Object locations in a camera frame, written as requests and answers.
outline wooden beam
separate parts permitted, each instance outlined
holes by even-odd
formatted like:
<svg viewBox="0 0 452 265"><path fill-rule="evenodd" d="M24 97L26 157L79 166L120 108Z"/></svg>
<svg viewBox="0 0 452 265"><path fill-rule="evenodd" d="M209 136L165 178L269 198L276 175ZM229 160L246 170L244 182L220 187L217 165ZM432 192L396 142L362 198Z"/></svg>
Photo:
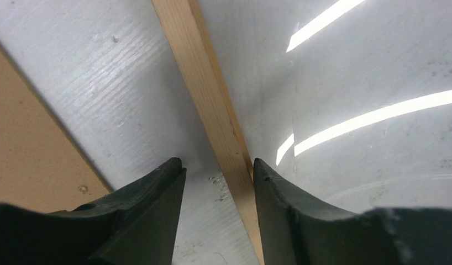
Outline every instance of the wooden beam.
<svg viewBox="0 0 452 265"><path fill-rule="evenodd" d="M196 0L152 0L261 264L252 163Z"/></svg>

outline wooden strip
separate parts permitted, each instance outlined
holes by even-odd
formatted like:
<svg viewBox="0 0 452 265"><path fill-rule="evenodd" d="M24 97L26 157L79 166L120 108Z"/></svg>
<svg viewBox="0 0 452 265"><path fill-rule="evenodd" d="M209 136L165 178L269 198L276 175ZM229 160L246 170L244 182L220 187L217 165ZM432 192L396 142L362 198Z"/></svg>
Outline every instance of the wooden strip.
<svg viewBox="0 0 452 265"><path fill-rule="evenodd" d="M152 0L261 264L252 163L196 0Z"/></svg>

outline black plastic part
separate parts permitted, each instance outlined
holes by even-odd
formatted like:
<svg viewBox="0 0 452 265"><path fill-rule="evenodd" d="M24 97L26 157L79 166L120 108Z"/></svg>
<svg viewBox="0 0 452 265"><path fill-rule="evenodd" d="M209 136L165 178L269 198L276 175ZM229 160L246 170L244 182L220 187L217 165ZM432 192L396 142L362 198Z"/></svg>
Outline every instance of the black plastic part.
<svg viewBox="0 0 452 265"><path fill-rule="evenodd" d="M266 265L452 264L452 210L332 206L254 163Z"/></svg>
<svg viewBox="0 0 452 265"><path fill-rule="evenodd" d="M171 158L74 211L0 204L0 264L171 265L185 176Z"/></svg>

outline wooden board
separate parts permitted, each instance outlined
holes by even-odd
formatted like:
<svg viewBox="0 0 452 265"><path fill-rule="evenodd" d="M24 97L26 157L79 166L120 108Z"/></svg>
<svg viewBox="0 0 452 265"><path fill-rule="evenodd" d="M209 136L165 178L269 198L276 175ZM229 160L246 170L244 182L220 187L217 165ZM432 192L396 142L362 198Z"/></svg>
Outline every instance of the wooden board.
<svg viewBox="0 0 452 265"><path fill-rule="evenodd" d="M264 264L252 163L196 0L152 0L239 215Z"/></svg>
<svg viewBox="0 0 452 265"><path fill-rule="evenodd" d="M108 193L0 53L0 202L50 212Z"/></svg>

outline gray table surface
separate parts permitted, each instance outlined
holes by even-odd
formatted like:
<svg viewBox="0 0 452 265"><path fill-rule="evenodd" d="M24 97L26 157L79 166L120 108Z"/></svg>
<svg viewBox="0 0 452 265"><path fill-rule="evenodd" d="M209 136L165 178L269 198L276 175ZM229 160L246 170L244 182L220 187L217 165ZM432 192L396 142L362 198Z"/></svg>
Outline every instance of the gray table surface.
<svg viewBox="0 0 452 265"><path fill-rule="evenodd" d="M452 0L366 0L289 52L336 0L199 2L252 157L355 212L452 206L452 103L293 149L452 90ZM258 263L150 1L0 0L0 44L113 188L182 158L173 264Z"/></svg>

